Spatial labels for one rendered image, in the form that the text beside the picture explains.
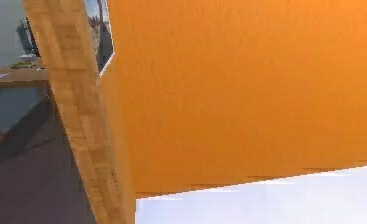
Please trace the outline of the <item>window with white frame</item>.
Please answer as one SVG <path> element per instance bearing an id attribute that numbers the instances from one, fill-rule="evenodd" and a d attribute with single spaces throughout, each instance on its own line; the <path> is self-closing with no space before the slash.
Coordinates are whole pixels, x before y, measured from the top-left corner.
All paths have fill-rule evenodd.
<path id="1" fill-rule="evenodd" d="M 102 77 L 115 55 L 107 0 L 84 0 L 91 30 L 99 76 Z"/>

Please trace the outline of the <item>green plate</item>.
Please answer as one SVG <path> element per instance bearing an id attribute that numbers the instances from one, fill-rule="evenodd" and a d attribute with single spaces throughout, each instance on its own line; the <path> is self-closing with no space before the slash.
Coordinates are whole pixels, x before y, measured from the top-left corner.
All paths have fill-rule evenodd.
<path id="1" fill-rule="evenodd" d="M 11 64 L 10 69 L 23 69 L 23 68 L 33 68 L 36 64 L 34 62 L 21 61 Z"/>

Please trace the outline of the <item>brown wooden table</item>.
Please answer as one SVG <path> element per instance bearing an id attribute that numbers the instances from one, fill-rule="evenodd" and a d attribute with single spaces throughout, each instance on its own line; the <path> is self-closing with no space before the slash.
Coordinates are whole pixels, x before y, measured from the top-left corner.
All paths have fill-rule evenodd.
<path id="1" fill-rule="evenodd" d="M 40 102 L 47 100 L 48 81 L 40 59 L 33 68 L 10 69 L 0 79 L 0 140 Z"/>

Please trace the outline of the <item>grey blue vase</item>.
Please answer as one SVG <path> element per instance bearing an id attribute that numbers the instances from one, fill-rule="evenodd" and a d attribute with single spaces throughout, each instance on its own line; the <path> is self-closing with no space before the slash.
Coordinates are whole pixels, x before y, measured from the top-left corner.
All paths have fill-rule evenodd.
<path id="1" fill-rule="evenodd" d="M 32 30 L 27 17 L 20 20 L 16 28 L 22 48 L 26 54 L 36 54 L 36 48 L 33 43 Z"/>

